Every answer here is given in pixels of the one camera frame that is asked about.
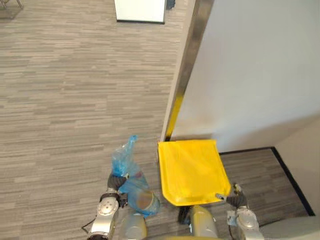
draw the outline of yellow tote bag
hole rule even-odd
[[[216,193],[230,193],[216,140],[159,142],[158,154],[162,193],[173,205],[214,203]]]

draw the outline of robotic hand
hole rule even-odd
[[[118,193],[118,189],[126,182],[127,178],[110,174],[107,190],[100,197],[97,206],[96,218],[88,233],[87,240],[111,240],[115,231],[119,207],[128,204],[128,194]]]
[[[235,207],[236,210],[227,211],[227,224],[238,228],[238,238],[240,240],[264,240],[259,231],[259,223],[253,211],[249,209],[247,198],[238,184],[234,184],[235,196],[223,196],[216,194],[218,199]]]

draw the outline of black baseboard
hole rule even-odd
[[[266,149],[270,149],[273,152],[274,156],[276,157],[276,159],[278,160],[280,166],[282,167],[286,177],[289,179],[292,187],[294,188],[296,194],[298,195],[298,197],[299,197],[302,205],[304,206],[306,212],[309,214],[309,216],[315,216],[315,212],[312,210],[312,208],[311,208],[309,202],[307,201],[304,193],[302,192],[302,190],[299,187],[298,183],[296,182],[296,180],[292,176],[290,170],[288,169],[287,165],[284,163],[284,161],[282,160],[279,152],[277,151],[277,149],[274,146],[252,148],[252,149],[244,149],[244,150],[237,150],[237,151],[227,151],[227,152],[221,152],[221,153],[219,153],[219,155],[246,153],[246,152],[266,150]]]
[[[239,153],[246,153],[246,152],[252,152],[252,151],[266,150],[271,148],[272,146],[265,146],[265,147],[250,148],[250,149],[244,149],[244,150],[225,151],[225,152],[219,152],[219,155],[239,154]]]
[[[118,23],[134,23],[134,24],[160,24],[164,25],[164,21],[136,21],[136,20],[116,20]]]

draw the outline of cable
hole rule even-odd
[[[228,225],[228,229],[229,229],[229,234],[230,234],[230,236],[231,236],[231,239],[232,239],[232,240],[236,240],[236,239],[234,238],[234,236],[232,235],[230,225]]]
[[[88,226],[89,224],[91,224],[94,220],[96,220],[96,217],[97,217],[97,216],[95,216],[95,218],[94,218],[93,220],[91,220],[90,222],[88,222],[86,225],[83,225],[83,226],[81,227],[81,229],[82,229],[83,231],[85,231],[86,234],[88,234],[89,232],[87,231],[87,229],[85,229],[85,227]]]

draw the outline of blue plastic bag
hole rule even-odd
[[[160,202],[149,190],[149,185],[140,167],[132,160],[137,138],[136,135],[132,135],[127,144],[112,154],[112,173],[118,177],[128,178],[119,191],[128,193],[129,206],[147,217],[157,214]]]

